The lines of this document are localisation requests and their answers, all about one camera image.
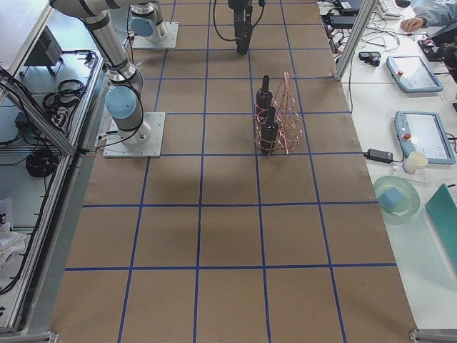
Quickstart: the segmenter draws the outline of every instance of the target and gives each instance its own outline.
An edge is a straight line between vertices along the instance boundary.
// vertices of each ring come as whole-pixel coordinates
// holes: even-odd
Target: dark glass bottle
[[[278,123],[274,121],[275,115],[276,109],[274,107],[270,107],[268,109],[266,122],[264,122],[261,127],[260,150],[266,155],[270,154],[276,146]]]
[[[270,85],[270,77],[268,75],[263,76],[262,88],[257,91],[256,95],[256,114],[260,118],[266,118],[267,111],[273,101],[273,94],[268,89]]]

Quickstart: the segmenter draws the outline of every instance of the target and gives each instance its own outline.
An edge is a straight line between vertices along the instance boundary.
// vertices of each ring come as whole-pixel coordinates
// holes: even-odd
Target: person
[[[416,17],[403,21],[400,28],[405,32],[414,32],[421,27],[448,26],[457,22],[457,3],[436,5],[431,9],[418,7]]]

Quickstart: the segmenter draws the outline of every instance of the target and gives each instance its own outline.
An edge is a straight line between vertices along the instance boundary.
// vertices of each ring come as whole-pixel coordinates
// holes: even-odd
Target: keyboard
[[[378,13],[381,18],[386,20],[399,20],[401,19],[400,10],[398,9],[395,0],[378,0],[377,5]]]

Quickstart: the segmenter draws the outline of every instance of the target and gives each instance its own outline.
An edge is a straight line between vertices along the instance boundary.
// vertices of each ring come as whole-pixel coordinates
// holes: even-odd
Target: copper wire rack
[[[254,119],[256,121],[256,141],[257,149],[266,155],[270,155],[276,150],[285,150],[289,155],[300,143],[303,137],[303,130],[298,125],[301,116],[293,109],[295,99],[290,95],[291,79],[287,71],[284,72],[281,83],[279,84],[276,94],[273,98],[273,106],[276,109],[275,121],[278,123],[278,134],[276,141],[268,141],[261,136],[261,126],[266,121],[266,112],[268,109],[262,109],[254,104]],[[261,147],[261,142],[268,143],[269,151]]]

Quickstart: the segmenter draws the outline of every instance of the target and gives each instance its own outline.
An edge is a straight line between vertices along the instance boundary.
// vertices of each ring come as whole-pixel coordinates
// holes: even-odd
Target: floor
[[[260,8],[254,4],[254,18]],[[161,1],[174,51],[135,51],[160,159],[95,157],[51,320],[62,343],[409,342],[415,327],[317,6],[268,1],[246,56],[208,0]],[[216,7],[224,36],[232,11]],[[284,71],[304,137],[256,149]]]

